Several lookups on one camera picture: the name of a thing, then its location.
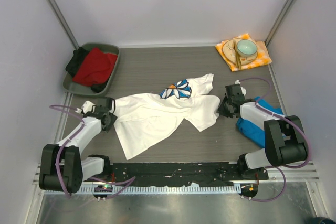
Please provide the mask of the white flower print t-shirt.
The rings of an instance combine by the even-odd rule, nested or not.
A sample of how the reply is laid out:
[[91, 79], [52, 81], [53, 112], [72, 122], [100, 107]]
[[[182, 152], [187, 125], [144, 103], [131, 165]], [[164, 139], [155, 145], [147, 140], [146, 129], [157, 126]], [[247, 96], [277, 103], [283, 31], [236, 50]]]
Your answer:
[[183, 79], [159, 94], [140, 93], [118, 98], [112, 109], [114, 128], [130, 160], [168, 138], [183, 120], [198, 131], [213, 126], [220, 98], [211, 95], [214, 75]]

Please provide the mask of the blue t-shirt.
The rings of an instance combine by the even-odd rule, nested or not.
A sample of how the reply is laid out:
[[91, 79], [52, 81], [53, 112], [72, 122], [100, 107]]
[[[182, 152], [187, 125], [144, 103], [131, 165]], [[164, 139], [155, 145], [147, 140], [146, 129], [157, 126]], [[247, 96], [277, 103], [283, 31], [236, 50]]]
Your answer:
[[[283, 111], [280, 107], [274, 108], [263, 99], [259, 101], [259, 104], [267, 110], [283, 115]], [[236, 123], [236, 127], [241, 132], [242, 135], [244, 135], [249, 140], [257, 144], [260, 148], [265, 147], [264, 131], [260, 129], [258, 126], [256, 126], [250, 121], [239, 118]]]

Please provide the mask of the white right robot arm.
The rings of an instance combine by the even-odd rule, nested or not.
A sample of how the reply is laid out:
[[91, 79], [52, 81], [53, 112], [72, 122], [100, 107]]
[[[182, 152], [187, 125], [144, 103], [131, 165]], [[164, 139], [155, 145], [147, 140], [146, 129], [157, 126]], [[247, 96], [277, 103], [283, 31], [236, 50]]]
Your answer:
[[249, 121], [264, 133], [264, 148], [239, 157], [239, 177], [250, 179], [262, 168], [284, 166], [297, 169], [307, 165], [310, 145], [297, 116], [284, 116], [269, 110], [260, 105], [261, 98], [246, 99], [246, 91], [239, 82], [225, 89], [225, 97], [218, 108], [219, 114]]

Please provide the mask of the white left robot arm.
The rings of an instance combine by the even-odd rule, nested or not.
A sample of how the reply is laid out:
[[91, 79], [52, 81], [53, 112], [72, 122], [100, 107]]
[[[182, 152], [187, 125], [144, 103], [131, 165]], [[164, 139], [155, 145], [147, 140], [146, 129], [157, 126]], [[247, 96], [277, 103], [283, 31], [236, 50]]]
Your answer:
[[76, 117], [79, 124], [64, 139], [43, 148], [40, 189], [60, 191], [70, 197], [79, 190], [82, 182], [93, 176], [107, 181], [112, 174], [109, 157], [93, 154], [82, 160], [81, 153], [95, 136], [112, 128], [117, 120], [114, 114], [116, 100], [106, 97], [99, 98], [97, 103], [86, 101], [79, 108], [65, 105], [51, 105], [50, 108]]

